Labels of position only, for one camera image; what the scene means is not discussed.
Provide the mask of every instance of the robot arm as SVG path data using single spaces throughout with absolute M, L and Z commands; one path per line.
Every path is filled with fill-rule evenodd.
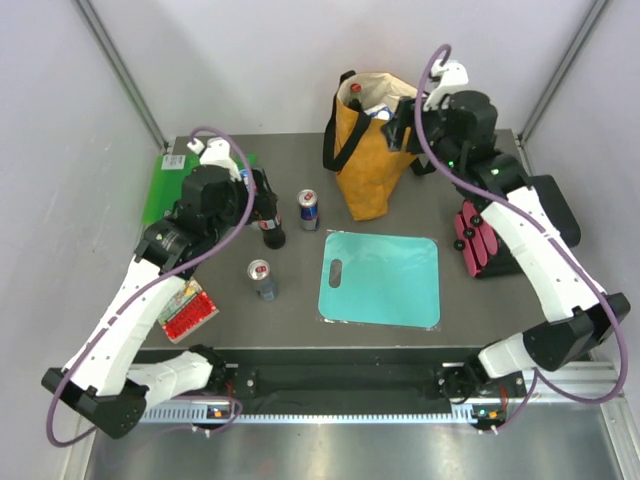
M 477 388 L 523 369 L 557 370 L 608 338 L 610 322 L 589 286 L 551 245 L 549 240 L 574 259 L 542 207 L 544 202 L 541 203 L 532 178 L 517 159 L 495 147 L 497 110 L 489 98 L 465 90 L 466 71 L 457 62 L 436 64 L 430 77 L 440 83 L 424 101 L 421 119 L 436 156 L 455 176 L 505 198 L 533 216 L 545 230 L 541 233 L 497 202 L 458 189 L 509 248 L 531 282 L 546 318 L 540 325 L 483 348 L 465 364 L 464 377 Z M 401 99 L 394 118 L 383 126 L 390 150 L 422 153 L 413 123 L 414 106 L 414 98 Z M 405 144 L 407 128 L 411 133 Z M 622 293 L 606 295 L 602 287 L 594 284 L 617 320 L 622 321 L 630 310 L 626 297 Z
M 132 294 L 158 275 L 210 250 L 230 226 L 238 224 L 245 210 L 248 191 L 229 156 L 229 144 L 215 138 L 206 147 L 199 140 L 189 146 L 200 155 L 200 166 L 183 181 L 182 196 L 173 213 L 144 231 L 116 297 L 88 342 L 106 333 L 73 372 L 61 396 L 69 407 L 112 438 L 127 434 L 146 409 L 176 395 L 205 387 L 214 394 L 225 391 L 225 364 L 212 349 L 203 346 L 192 347 L 166 362 L 131 369 L 160 312 L 185 286 L 195 268 L 154 285 L 119 313 Z M 256 195 L 249 221 L 258 221 L 267 246 L 279 248 L 285 237 L 276 209 L 277 197 L 262 169 L 253 169 L 252 173 Z M 55 392 L 83 352 L 84 347 L 63 369 L 49 369 L 43 386 Z

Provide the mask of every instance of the gray tabletop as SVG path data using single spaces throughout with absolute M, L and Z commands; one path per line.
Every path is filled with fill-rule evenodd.
M 510 131 L 500 131 L 498 146 L 518 155 Z M 349 215 L 334 174 L 322 168 L 321 134 L 238 136 L 247 153 L 258 155 L 269 182 L 280 197 L 278 209 L 287 234 L 280 250 L 270 250 L 259 231 L 245 228 L 226 250 L 202 264 L 196 279 L 220 313 L 178 346 L 203 343 L 216 347 L 336 346 L 483 346 L 544 320 L 533 288 L 523 275 L 477 280 L 455 251 L 453 218 L 462 197 L 438 174 L 415 177 L 407 171 L 394 191 L 389 213 L 368 222 Z M 178 138 L 175 154 L 186 153 Z M 319 231 L 299 226 L 296 194 L 318 193 Z M 325 323 L 318 320 L 318 292 L 326 230 L 429 237 L 436 241 L 440 264 L 441 319 L 435 331 L 377 325 Z M 278 298 L 256 296 L 246 269 L 263 258 L 271 265 Z M 144 345 L 172 347 L 159 327 Z

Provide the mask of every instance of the black bottle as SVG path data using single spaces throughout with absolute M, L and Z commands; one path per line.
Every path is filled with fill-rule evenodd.
M 252 168 L 251 173 L 256 184 L 256 199 L 253 203 L 255 219 L 262 230 L 264 244 L 277 250 L 287 241 L 282 229 L 282 220 L 278 214 L 278 196 L 271 190 L 264 169 Z

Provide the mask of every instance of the metal frame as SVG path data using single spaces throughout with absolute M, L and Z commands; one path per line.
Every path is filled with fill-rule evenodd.
M 527 371 L 523 374 L 524 383 L 527 388 L 531 385 L 533 378 L 533 372 Z M 600 396 L 603 393 L 609 391 L 612 385 L 615 383 L 617 373 L 614 365 L 611 362 L 572 362 L 558 370 L 557 372 L 549 373 L 548 378 L 558 384 L 560 387 L 570 391 L 577 395 L 585 396 Z M 517 403 L 522 399 L 511 398 L 510 403 Z M 529 408 L 535 408 L 536 404 L 562 404 L 568 400 L 561 397 L 547 387 L 538 383 L 537 393 L 531 399 L 532 405 Z M 184 403 L 182 400 L 172 400 L 162 404 L 164 408 L 171 408 L 172 403 L 179 406 L 180 403 Z M 483 398 L 471 398 L 468 400 L 467 405 L 483 405 L 483 402 L 487 402 L 487 399 Z M 608 434 L 611 439 L 612 448 L 618 459 L 620 470 L 623 473 L 625 480 L 635 480 L 640 478 L 640 436 L 638 430 L 633 423 L 629 407 L 626 399 L 623 395 L 620 395 L 617 399 L 614 399 L 607 404 L 602 405 L 603 413 L 603 434 Z M 337 419 L 337 423 L 359 423 L 356 416 L 349 418 Z M 241 423 L 254 423 L 254 424 L 281 424 L 281 423 L 304 423 L 306 421 L 315 421 L 317 419 L 295 419 L 289 416 L 278 415 L 248 415 Z M 331 418 L 323 418 L 324 423 L 336 423 L 332 422 Z M 451 418 L 443 414 L 434 414 L 425 418 L 410 418 L 410 416 L 395 415 L 388 418 L 373 419 L 373 423 L 390 423 L 397 421 L 397 423 L 461 423 L 460 421 L 451 422 Z M 91 425 L 84 418 L 81 418 L 78 422 L 77 433 L 85 431 Z M 66 469 L 61 480 L 71 480 L 77 478 L 84 478 L 84 475 L 88 468 L 89 457 L 95 435 L 91 435 L 83 442 L 74 445 L 70 449 L 70 455 L 67 461 Z
M 536 105 L 529 115 L 529 118 L 527 118 L 522 132 L 517 135 L 517 138 L 520 141 L 522 147 L 524 147 L 527 141 L 531 138 L 531 135 L 533 134 L 535 128 L 538 126 L 538 123 L 544 115 L 544 112 L 549 107 L 549 104 L 558 92 L 560 85 L 562 85 L 562 83 L 564 82 L 567 73 L 575 63 L 576 58 L 585 47 L 591 35 L 595 31 L 598 21 L 602 18 L 606 8 L 610 3 L 610 0 L 593 0 L 591 2 L 587 13 L 582 19 L 582 22 L 580 22 L 578 31 L 565 50 L 562 58 L 560 59 L 560 63 L 556 67 L 553 75 L 551 76 L 551 79 L 542 91 L 542 94 L 536 102 Z M 524 157 L 525 161 L 528 162 L 526 151 L 524 152 Z
M 147 424 L 223 424 L 208 415 L 209 407 L 227 406 L 221 400 L 173 399 L 147 410 L 140 423 Z M 238 425 L 423 425 L 423 424 L 472 424 L 473 405 L 451 405 L 451 413 L 390 414 L 390 415 L 288 415 L 288 414 L 243 414 L 235 421 Z
M 140 93 L 136 82 L 133 80 L 133 77 L 129 73 L 120 53 L 115 47 L 109 33 L 107 32 L 98 12 L 96 12 L 93 4 L 90 0 L 71 0 L 71 2 L 75 5 L 80 13 L 80 16 L 85 21 L 89 31 L 93 35 L 96 43 L 104 53 L 104 56 L 113 69 L 113 73 L 115 73 L 122 89 L 127 94 L 127 97 L 131 101 L 131 104 L 135 108 L 136 112 L 140 116 L 142 123 L 147 128 L 147 131 L 155 141 L 156 145 L 160 150 L 166 149 L 168 142 L 155 118 L 151 114 L 147 103 Z

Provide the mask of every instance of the red bull can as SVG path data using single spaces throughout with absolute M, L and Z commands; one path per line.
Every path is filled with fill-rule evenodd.
M 320 226 L 318 218 L 318 195 L 310 189 L 302 190 L 298 194 L 300 207 L 300 226 L 303 230 L 313 232 Z
M 271 267 L 266 260 L 254 260 L 247 268 L 249 278 L 253 280 L 258 296 L 267 302 L 274 300 L 278 295 L 276 282 L 271 275 Z

